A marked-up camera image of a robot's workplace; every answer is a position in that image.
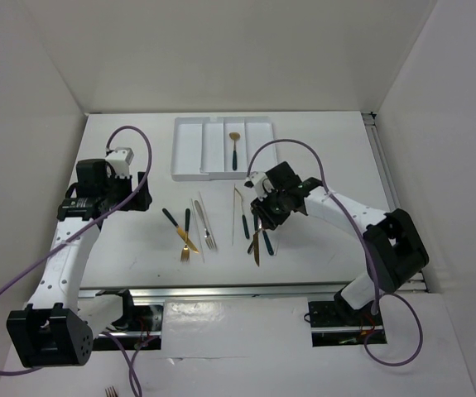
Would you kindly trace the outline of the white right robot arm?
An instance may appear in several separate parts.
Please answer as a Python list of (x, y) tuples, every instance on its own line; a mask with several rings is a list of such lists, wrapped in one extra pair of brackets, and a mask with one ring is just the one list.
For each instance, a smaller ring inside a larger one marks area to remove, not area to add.
[(301, 179), (287, 162), (267, 172), (252, 172), (245, 186), (255, 191), (251, 210), (263, 228), (274, 230), (292, 213), (317, 218), (358, 241), (366, 270), (334, 297), (334, 315), (354, 323), (369, 307), (379, 310), (379, 299), (392, 294), (429, 263), (428, 252), (410, 214), (371, 208), (325, 187), (323, 181)]

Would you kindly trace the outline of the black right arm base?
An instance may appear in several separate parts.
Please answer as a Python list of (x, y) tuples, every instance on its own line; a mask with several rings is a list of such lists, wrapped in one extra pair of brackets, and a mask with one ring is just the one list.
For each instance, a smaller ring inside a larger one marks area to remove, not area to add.
[(371, 306), (353, 309), (338, 292), (332, 300), (309, 302), (304, 320), (313, 328), (382, 326), (381, 314), (371, 314)]

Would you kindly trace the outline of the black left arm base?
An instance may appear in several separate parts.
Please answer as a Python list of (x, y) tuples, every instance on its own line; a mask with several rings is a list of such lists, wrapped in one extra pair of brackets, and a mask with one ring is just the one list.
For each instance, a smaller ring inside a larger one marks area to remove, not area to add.
[(163, 304), (135, 304), (128, 289), (116, 290), (113, 294), (122, 298), (121, 317), (112, 322), (114, 330), (145, 334), (161, 331)]

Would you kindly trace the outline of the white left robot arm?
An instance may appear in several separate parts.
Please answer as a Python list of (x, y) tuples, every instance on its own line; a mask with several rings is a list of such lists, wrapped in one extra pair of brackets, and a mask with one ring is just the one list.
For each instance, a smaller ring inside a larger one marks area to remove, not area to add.
[(130, 328), (136, 320), (132, 296), (125, 289), (101, 292), (90, 306), (78, 305), (79, 288), (102, 216), (118, 204), (125, 211), (146, 211), (152, 198), (143, 173), (132, 191), (128, 148), (109, 151), (103, 159), (81, 160), (77, 180), (58, 207), (52, 248), (39, 285), (24, 309), (13, 310), (7, 330), (26, 368), (82, 366), (90, 358), (94, 339), (109, 325)]

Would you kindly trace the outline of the gold knife green handle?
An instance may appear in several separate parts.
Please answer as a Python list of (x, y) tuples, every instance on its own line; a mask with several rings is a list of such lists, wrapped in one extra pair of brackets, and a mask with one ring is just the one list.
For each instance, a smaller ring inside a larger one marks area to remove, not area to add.
[(252, 235), (252, 255), (254, 263), (257, 267), (261, 265), (261, 254), (265, 251), (268, 255), (274, 254), (274, 249), (268, 237), (266, 230), (263, 227), (259, 227)]
[[(171, 221), (171, 223), (174, 225), (177, 233), (179, 234), (180, 238), (184, 241), (184, 234), (185, 234), (185, 231), (182, 227), (179, 226), (179, 223), (173, 218), (173, 216), (171, 215), (171, 213), (166, 209), (166, 208), (163, 208), (162, 209), (162, 212), (164, 213), (164, 215)], [(189, 247), (190, 249), (195, 252), (195, 253), (198, 253), (199, 250), (197, 249), (197, 247), (195, 246), (195, 244), (190, 240), (190, 237), (189, 237), (189, 241), (188, 241), (188, 244), (189, 244)]]

